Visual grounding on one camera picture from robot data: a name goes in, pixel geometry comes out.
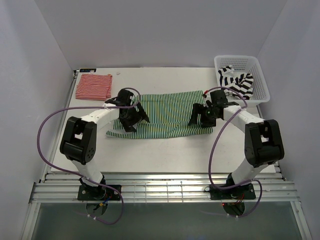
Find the green white striped tank top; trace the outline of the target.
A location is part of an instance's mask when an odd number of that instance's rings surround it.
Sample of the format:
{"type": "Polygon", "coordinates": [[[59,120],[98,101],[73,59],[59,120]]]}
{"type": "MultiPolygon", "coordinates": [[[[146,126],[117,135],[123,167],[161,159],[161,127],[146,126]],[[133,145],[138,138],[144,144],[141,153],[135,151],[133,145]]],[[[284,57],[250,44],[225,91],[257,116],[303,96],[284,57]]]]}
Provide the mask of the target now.
{"type": "Polygon", "coordinates": [[[167,94],[142,94],[140,103],[149,117],[149,122],[143,120],[137,124],[136,132],[126,132],[117,119],[113,122],[113,128],[106,132],[106,136],[138,140],[212,134],[214,132],[212,127],[201,127],[199,116],[196,125],[188,125],[193,104],[203,102],[202,94],[203,92],[200,90],[167,94]]]}

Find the red white striped tank top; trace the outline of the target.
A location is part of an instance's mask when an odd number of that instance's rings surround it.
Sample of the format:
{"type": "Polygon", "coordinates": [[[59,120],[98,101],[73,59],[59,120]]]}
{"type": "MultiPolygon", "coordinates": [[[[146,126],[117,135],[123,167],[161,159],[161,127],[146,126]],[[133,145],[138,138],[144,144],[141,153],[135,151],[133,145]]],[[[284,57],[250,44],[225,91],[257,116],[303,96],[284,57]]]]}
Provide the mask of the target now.
{"type": "Polygon", "coordinates": [[[75,98],[79,100],[106,101],[112,97],[111,74],[82,74],[76,86],[75,98]]]}

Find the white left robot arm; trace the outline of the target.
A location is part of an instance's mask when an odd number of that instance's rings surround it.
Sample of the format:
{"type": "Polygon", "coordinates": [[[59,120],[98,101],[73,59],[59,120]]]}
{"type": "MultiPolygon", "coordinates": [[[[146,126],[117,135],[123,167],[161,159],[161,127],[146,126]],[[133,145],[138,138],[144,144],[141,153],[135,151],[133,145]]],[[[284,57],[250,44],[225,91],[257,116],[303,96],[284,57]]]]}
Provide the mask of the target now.
{"type": "Polygon", "coordinates": [[[60,153],[76,166],[81,185],[95,200],[106,195],[105,178],[94,161],[97,132],[118,120],[124,132],[131,134],[137,131],[141,121],[150,121],[140,103],[141,96],[135,99],[134,91],[131,87],[122,88],[102,108],[82,117],[71,116],[66,122],[60,153]]]}

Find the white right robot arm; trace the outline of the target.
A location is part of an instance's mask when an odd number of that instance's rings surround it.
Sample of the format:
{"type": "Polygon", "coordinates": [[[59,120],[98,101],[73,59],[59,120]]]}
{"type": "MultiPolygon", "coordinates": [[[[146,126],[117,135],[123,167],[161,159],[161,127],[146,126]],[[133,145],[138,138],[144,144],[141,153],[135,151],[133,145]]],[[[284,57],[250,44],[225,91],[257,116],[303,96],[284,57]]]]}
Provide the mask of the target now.
{"type": "Polygon", "coordinates": [[[211,184],[213,189],[226,191],[237,199],[244,193],[244,185],[250,184],[267,166],[284,158],[285,151],[279,124],[276,120],[266,120],[246,110],[234,101],[229,101],[223,89],[206,91],[203,103],[192,106],[189,126],[200,124],[202,128],[216,126],[218,119],[224,120],[221,130],[233,124],[244,133],[244,160],[231,172],[224,185],[211,184]]]}

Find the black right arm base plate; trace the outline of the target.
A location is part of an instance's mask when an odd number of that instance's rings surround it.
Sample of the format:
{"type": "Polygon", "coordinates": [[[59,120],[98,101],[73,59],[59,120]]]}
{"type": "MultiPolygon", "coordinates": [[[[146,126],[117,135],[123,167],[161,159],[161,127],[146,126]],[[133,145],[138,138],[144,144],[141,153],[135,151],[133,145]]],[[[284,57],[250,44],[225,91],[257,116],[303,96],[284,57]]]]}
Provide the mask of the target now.
{"type": "Polygon", "coordinates": [[[255,200],[256,194],[251,183],[247,185],[238,186],[227,190],[218,190],[211,185],[204,189],[205,193],[210,194],[211,200],[255,200]]]}

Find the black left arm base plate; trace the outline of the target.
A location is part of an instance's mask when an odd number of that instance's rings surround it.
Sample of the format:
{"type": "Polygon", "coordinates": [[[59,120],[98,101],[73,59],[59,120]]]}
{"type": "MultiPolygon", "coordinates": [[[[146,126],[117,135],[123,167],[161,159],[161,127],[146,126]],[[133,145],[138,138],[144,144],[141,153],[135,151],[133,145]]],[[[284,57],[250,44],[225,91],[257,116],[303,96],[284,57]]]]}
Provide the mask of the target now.
{"type": "Polygon", "coordinates": [[[81,185],[78,189],[77,200],[78,201],[104,201],[109,199],[110,201],[120,201],[120,193],[122,191],[121,185],[110,185],[110,188],[101,186],[84,186],[81,185]]]}

